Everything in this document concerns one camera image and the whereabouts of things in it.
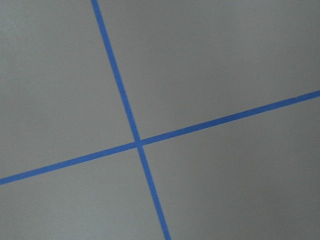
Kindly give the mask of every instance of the gray surface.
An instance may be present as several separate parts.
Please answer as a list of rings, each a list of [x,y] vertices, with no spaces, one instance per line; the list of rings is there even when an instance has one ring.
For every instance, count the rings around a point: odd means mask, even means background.
[[[99,1],[142,138],[320,89],[320,2]],[[0,178],[133,141],[88,0],[0,7]],[[145,147],[172,240],[320,236],[320,100]],[[0,239],[164,239],[136,150],[0,186]]]
[[[0,178],[133,141],[90,1],[0,7]]]
[[[100,1],[142,138],[320,89],[320,1]]]
[[[172,239],[318,239],[319,104],[145,146]]]
[[[136,150],[0,187],[2,240],[161,240]]]

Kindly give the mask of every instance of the floor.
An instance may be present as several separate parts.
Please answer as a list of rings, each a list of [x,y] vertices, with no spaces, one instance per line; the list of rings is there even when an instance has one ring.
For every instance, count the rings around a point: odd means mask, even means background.
[[[319,8],[2,3],[0,239],[318,239]]]

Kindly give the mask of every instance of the blue tape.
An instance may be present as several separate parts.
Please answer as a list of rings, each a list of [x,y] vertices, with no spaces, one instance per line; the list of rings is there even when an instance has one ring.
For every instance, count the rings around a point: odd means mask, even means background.
[[[242,111],[242,112],[238,112],[229,116],[224,116],[224,117],[220,117],[211,121],[206,121],[203,123],[199,123],[196,125],[192,125],[192,126],[188,126],[185,128],[181,128],[178,130],[174,130],[174,131],[170,131],[170,132],[166,132],[157,136],[152,136],[152,137],[148,137],[145,139],[142,139],[140,141],[141,145],[148,145],[148,144],[152,144],[152,143],[156,143],[156,142],[160,142],[163,140],[167,140],[167,139],[171,139],[177,136],[181,136],[181,135],[185,135],[185,134],[189,134],[192,132],[196,132],[202,129],[206,129],[206,128],[211,128],[220,124],[225,124],[228,122],[232,122],[238,119],[243,119],[243,118],[247,118],[253,115],[257,115],[257,114],[261,114],[267,111],[271,111],[271,110],[275,110],[275,109],[279,109],[279,108],[283,108],[292,104],[297,104],[303,101],[307,101],[307,100],[311,100],[314,98],[318,98],[320,97],[320,90],[318,91],[314,91],[314,92],[310,92],[304,95],[300,95],[294,98],[290,98],[290,99],[286,99],[286,100],[282,100],[282,101],[277,101],[268,105],[264,105],[264,106],[260,106],[257,108],[253,108],[250,110],[246,110],[246,111]]]
[[[112,154],[117,154],[120,152],[124,152],[130,149],[134,149],[136,148],[137,145],[135,142],[131,142],[128,144],[124,144],[121,146],[116,146],[116,147],[112,147],[106,150],[102,150],[102,151],[98,151],[98,152],[94,152],[88,155],[84,155],[84,156],[80,156],[80,157],[76,157],[70,160],[66,160],[66,161],[61,161],[52,165],[48,165],[48,166],[44,166],[44,167],[40,167],[34,170],[30,170],[30,171],[26,171],[26,172],[22,172],[16,175],[12,175],[12,176],[7,176],[4,178],[0,179],[0,185],[3,184],[8,184],[11,182],[15,182],[15,181],[19,181],[22,179],[26,179],[26,178],[30,178],[36,175],[40,175],[40,174],[44,174],[44,173],[48,173],[48,172],[52,172],[58,169],[63,169],[72,165],[76,165],[76,164],[81,164],[84,162],[88,162],[94,159],[99,159],[102,157],[106,157]]]
[[[116,62],[114,51],[113,51],[111,43],[110,43],[110,39],[109,39],[108,32],[107,32],[107,29],[106,29],[106,26],[105,26],[105,23],[104,23],[104,20],[103,20],[101,11],[100,11],[98,1],[91,0],[91,3],[92,3],[92,7],[93,7],[93,11],[94,11],[94,14],[96,17],[97,24],[100,29],[100,33],[101,33],[102,40],[104,43],[105,51],[108,55],[109,62],[110,62],[110,65],[111,65],[111,68],[113,71],[113,75],[114,75],[114,78],[115,78],[115,81],[116,81],[116,84],[117,84],[117,87],[118,87],[118,90],[119,90],[119,93],[120,93],[120,96],[122,99],[123,107],[124,107],[126,116],[129,121],[129,125],[130,125],[131,131],[132,131],[134,141],[137,144],[139,144],[140,143],[140,136],[139,136],[138,128],[137,128],[137,125],[135,122],[134,115],[132,113],[132,109],[130,107],[130,103],[129,103],[129,100],[128,100],[128,97],[126,94],[125,86],[124,86],[124,83],[123,83],[121,75],[120,75],[120,71],[119,71],[119,68],[118,68],[118,65]],[[168,226],[166,223],[166,219],[165,219],[165,216],[164,216],[162,208],[161,208],[161,204],[160,204],[160,200],[159,200],[159,197],[157,194],[156,186],[155,186],[154,180],[152,178],[152,174],[151,174],[151,171],[150,171],[150,168],[148,165],[147,157],[146,157],[145,151],[143,149],[143,146],[138,145],[137,150],[138,150],[138,153],[140,156],[140,160],[141,160],[141,164],[142,164],[143,171],[145,174],[145,178],[148,183],[149,190],[150,190],[150,193],[152,196],[154,207],[156,209],[156,213],[157,213],[160,225],[161,225],[163,236],[164,236],[165,240],[171,240]]]

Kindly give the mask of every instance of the blue line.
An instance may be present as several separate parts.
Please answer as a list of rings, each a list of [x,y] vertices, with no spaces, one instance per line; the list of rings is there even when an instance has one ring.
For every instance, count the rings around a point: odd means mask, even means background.
[[[161,208],[161,204],[160,204],[160,200],[159,200],[159,197],[158,197],[158,194],[157,194],[156,186],[154,184],[154,180],[152,178],[152,174],[151,174],[151,171],[150,171],[150,168],[149,168],[149,165],[148,165],[146,154],[145,154],[145,151],[143,149],[143,146],[141,144],[139,144],[140,143],[140,136],[139,136],[138,128],[137,128],[137,125],[136,125],[136,122],[135,122],[135,118],[134,118],[134,115],[133,115],[131,107],[130,107],[130,103],[129,103],[129,100],[128,100],[128,97],[127,97],[127,94],[126,94],[124,83],[123,83],[121,75],[120,75],[120,71],[118,69],[118,65],[117,65],[117,62],[116,62],[114,51],[113,51],[112,46],[111,46],[111,42],[110,42],[110,39],[109,39],[109,36],[108,36],[108,32],[107,32],[107,29],[106,29],[106,26],[105,26],[105,23],[104,23],[104,20],[103,20],[101,11],[100,11],[100,7],[99,7],[99,4],[98,4],[98,1],[97,0],[91,0],[91,3],[92,3],[92,7],[93,7],[93,11],[94,11],[94,14],[95,14],[95,17],[96,17],[97,24],[98,24],[100,32],[101,32],[101,36],[102,36],[102,40],[103,40],[103,43],[104,43],[105,51],[106,51],[106,53],[108,55],[109,62],[110,62],[110,65],[111,65],[111,68],[112,68],[112,71],[113,71],[113,75],[114,75],[116,84],[118,86],[118,90],[119,90],[119,93],[120,93],[120,96],[121,96],[121,99],[122,99],[122,103],[123,103],[123,106],[124,106],[124,109],[125,109],[125,113],[126,113],[126,116],[128,118],[128,121],[129,121],[129,125],[130,125],[131,131],[132,131],[132,135],[133,135],[134,141],[137,143],[137,150],[138,150],[138,153],[139,153],[139,156],[140,156],[140,160],[141,160],[141,164],[142,164],[143,171],[144,171],[144,174],[145,174],[145,178],[146,178],[146,181],[148,183],[149,190],[150,190],[150,193],[151,193],[151,196],[152,196],[154,207],[155,207],[155,210],[156,210],[156,213],[157,213],[157,216],[158,216],[161,228],[162,228],[163,236],[164,236],[165,240],[171,240],[170,233],[169,233],[169,230],[168,230],[168,226],[167,226],[167,223],[166,223],[166,219],[165,219],[165,216],[163,214],[163,211],[162,211],[162,208]]]
[[[112,147],[106,150],[102,150],[102,151],[98,151],[98,152],[94,152],[88,155],[84,155],[84,156],[80,156],[80,157],[76,157],[70,160],[66,160],[66,161],[61,161],[52,165],[48,165],[48,166],[44,166],[44,167],[40,167],[34,170],[30,170],[30,171],[26,171],[26,172],[22,172],[16,175],[12,175],[12,176],[7,176],[4,178],[0,179],[0,185],[3,184],[8,184],[11,182],[15,182],[15,181],[19,181],[22,179],[26,179],[26,178],[30,178],[36,175],[40,175],[40,174],[44,174],[44,173],[48,173],[48,172],[52,172],[58,169],[63,169],[72,165],[76,165],[76,164],[81,164],[84,162],[88,162],[94,159],[99,159],[102,157],[106,157],[112,154],[117,154],[120,152],[124,152],[130,149],[134,149],[136,148],[137,145],[135,142],[131,142],[128,144],[124,144],[124,145],[120,145],[120,146],[116,146],[116,147]]]
[[[277,101],[277,102],[274,102],[274,103],[271,103],[268,105],[264,105],[264,106],[260,106],[257,108],[253,108],[250,110],[238,112],[238,113],[235,113],[232,115],[220,117],[220,118],[217,118],[217,119],[214,119],[211,121],[206,121],[203,123],[188,126],[188,127],[181,128],[178,130],[166,132],[166,133],[163,133],[160,135],[148,137],[148,138],[142,139],[140,144],[144,146],[144,145],[160,142],[160,141],[174,138],[177,136],[181,136],[184,134],[189,134],[189,133],[196,132],[196,131],[199,131],[202,129],[211,128],[211,127],[214,127],[214,126],[217,126],[220,124],[225,124],[225,123],[232,122],[232,121],[235,121],[238,119],[243,119],[243,118],[250,117],[253,115],[257,115],[257,114],[261,114],[261,113],[264,113],[267,111],[283,108],[283,107],[286,107],[286,106],[289,106],[292,104],[297,104],[297,103],[311,100],[311,99],[318,98],[318,97],[320,97],[320,90],[310,92],[310,93],[307,93],[304,95],[300,95],[300,96],[297,96],[294,98],[290,98],[290,99],[286,99],[286,100],[282,100],[282,101]]]

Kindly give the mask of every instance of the blue stripe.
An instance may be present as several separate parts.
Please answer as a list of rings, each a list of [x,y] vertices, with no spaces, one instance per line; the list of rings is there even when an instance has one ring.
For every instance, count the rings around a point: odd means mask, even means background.
[[[52,172],[58,169],[63,169],[72,165],[76,165],[76,164],[81,164],[84,162],[88,162],[94,159],[99,159],[105,156],[109,156],[112,154],[117,154],[123,151],[127,151],[130,149],[134,149],[136,148],[136,143],[135,142],[131,142],[128,144],[124,144],[121,146],[116,146],[116,147],[112,147],[106,150],[102,150],[102,151],[98,151],[98,152],[94,152],[88,155],[84,155],[84,156],[80,156],[80,157],[76,157],[70,160],[66,160],[66,161],[61,161],[49,166],[44,166],[44,167],[40,167],[34,170],[30,170],[30,171],[26,171],[26,172],[22,172],[16,175],[12,175],[12,176],[7,176],[4,178],[0,179],[0,185],[3,184],[8,184],[11,182],[15,182],[15,181],[19,181],[22,179],[26,179],[26,178],[30,178],[36,175],[40,175],[40,174],[44,174],[44,173],[48,173],[48,172]]]
[[[131,107],[130,107],[130,103],[129,103],[129,100],[128,100],[128,97],[127,97],[127,94],[126,94],[125,86],[123,84],[123,81],[122,81],[122,78],[121,78],[121,75],[120,75],[120,71],[118,69],[118,65],[117,65],[117,62],[116,62],[114,51],[113,51],[111,43],[110,43],[110,39],[109,39],[108,32],[107,32],[107,29],[106,29],[106,26],[105,26],[105,23],[104,23],[104,20],[103,20],[103,17],[102,17],[100,8],[99,8],[98,1],[97,0],[91,0],[91,3],[92,3],[93,11],[94,11],[94,14],[95,14],[95,17],[96,17],[96,21],[98,23],[98,26],[99,26],[99,29],[100,29],[100,32],[101,32],[101,36],[102,36],[102,39],[103,39],[104,47],[105,47],[106,53],[107,53],[109,61],[110,61],[110,65],[111,65],[111,68],[112,68],[112,71],[113,71],[113,75],[114,75],[116,84],[117,84],[118,89],[119,89],[119,93],[120,93],[120,96],[121,96],[121,99],[122,99],[122,103],[123,103],[123,106],[124,106],[124,109],[125,109],[125,113],[126,113],[126,116],[128,118],[128,121],[129,121],[129,125],[130,125],[131,131],[132,131],[132,135],[133,135],[134,141],[137,144],[139,144],[140,143],[140,136],[139,136],[138,128],[137,128],[137,125],[136,125],[136,122],[135,122],[135,118],[134,118],[134,115],[133,115]],[[156,186],[155,186],[154,180],[152,178],[152,174],[151,174],[151,171],[150,171],[150,168],[149,168],[149,165],[148,165],[148,161],[147,161],[146,154],[145,154],[145,151],[143,149],[143,146],[139,144],[137,146],[137,150],[138,150],[138,153],[139,153],[139,156],[140,156],[140,160],[141,160],[141,164],[142,164],[142,167],[143,167],[143,171],[144,171],[144,174],[145,174],[145,177],[146,177],[146,181],[147,181],[148,186],[149,186],[149,190],[150,190],[150,193],[151,193],[151,196],[152,196],[152,200],[153,200],[154,207],[155,207],[155,210],[156,210],[156,213],[157,213],[160,225],[161,225],[161,229],[162,229],[164,238],[165,238],[165,240],[171,240],[170,233],[169,233],[169,230],[168,230],[168,226],[167,226],[167,223],[166,223],[166,219],[165,219],[165,216],[164,216],[162,208],[161,208],[161,204],[160,204],[160,200],[159,200],[159,197],[158,197],[158,194],[157,194]]]
[[[228,116],[224,116],[224,117],[220,117],[211,121],[206,121],[203,123],[199,123],[196,125],[192,125],[192,126],[188,126],[185,128],[181,128],[178,130],[174,130],[174,131],[170,131],[170,132],[166,132],[157,136],[152,136],[152,137],[148,137],[145,139],[142,139],[140,144],[141,145],[148,145],[148,144],[152,144],[152,143],[156,143],[156,142],[160,142],[163,140],[167,140],[167,139],[171,139],[177,136],[181,136],[181,135],[185,135],[185,134],[189,134],[192,132],[196,132],[202,129],[207,129],[207,128],[211,128],[220,124],[225,124],[228,122],[232,122],[238,119],[243,119],[243,118],[247,118],[253,115],[257,115],[257,114],[261,114],[264,112],[268,112],[271,110],[275,110],[275,109],[279,109],[279,108],[283,108],[292,104],[297,104],[303,101],[307,101],[307,100],[311,100],[314,98],[318,98],[320,97],[320,90],[318,91],[314,91],[314,92],[310,92],[304,95],[300,95],[294,98],[290,98],[290,99],[286,99],[286,100],[282,100],[282,101],[277,101],[268,105],[264,105],[264,106],[260,106],[257,108],[253,108],[250,110],[246,110],[246,111],[242,111],[242,112],[238,112],[232,115],[228,115]]]

